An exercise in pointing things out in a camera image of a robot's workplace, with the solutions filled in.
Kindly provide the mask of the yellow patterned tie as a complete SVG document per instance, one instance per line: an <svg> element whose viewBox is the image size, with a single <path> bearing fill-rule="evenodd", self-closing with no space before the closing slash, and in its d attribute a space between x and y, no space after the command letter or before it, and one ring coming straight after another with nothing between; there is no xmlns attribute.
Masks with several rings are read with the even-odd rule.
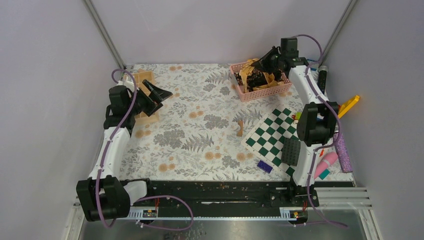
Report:
<svg viewBox="0 0 424 240"><path fill-rule="evenodd" d="M281 70L267 73L252 66L258 60L258 58L248 59L235 73L238 84L242 86L241 92L244 94L284 84L285 74Z"/></svg>

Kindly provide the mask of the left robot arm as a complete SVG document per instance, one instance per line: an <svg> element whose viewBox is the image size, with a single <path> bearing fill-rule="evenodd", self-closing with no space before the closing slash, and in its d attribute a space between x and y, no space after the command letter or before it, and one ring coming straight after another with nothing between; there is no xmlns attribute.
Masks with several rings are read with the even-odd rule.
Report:
<svg viewBox="0 0 424 240"><path fill-rule="evenodd" d="M108 91L110 104L106 107L103 142L97 161L88 178L76 184L78 199L89 222L125 218L137 200L144 206L155 200L155 192L148 187L147 180L119 180L118 177L136 116L141 113L151 116L173 95L148 80L142 83L149 94L133 83L124 82Z"/></svg>

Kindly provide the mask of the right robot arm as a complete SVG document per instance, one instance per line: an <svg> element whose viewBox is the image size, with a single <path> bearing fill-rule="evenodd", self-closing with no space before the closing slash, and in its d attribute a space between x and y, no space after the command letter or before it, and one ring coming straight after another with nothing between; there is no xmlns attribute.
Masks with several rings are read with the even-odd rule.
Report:
<svg viewBox="0 0 424 240"><path fill-rule="evenodd" d="M330 101L314 81L309 62L299 55L297 36L282 38L279 47L272 47L251 66L269 74L275 71L285 73L303 103L296 127L301 142L299 160L291 177L296 187L286 193L287 201L299 206L307 199L301 187L309 187L313 183L318 150L331 147L328 142L340 126L339 105Z"/></svg>

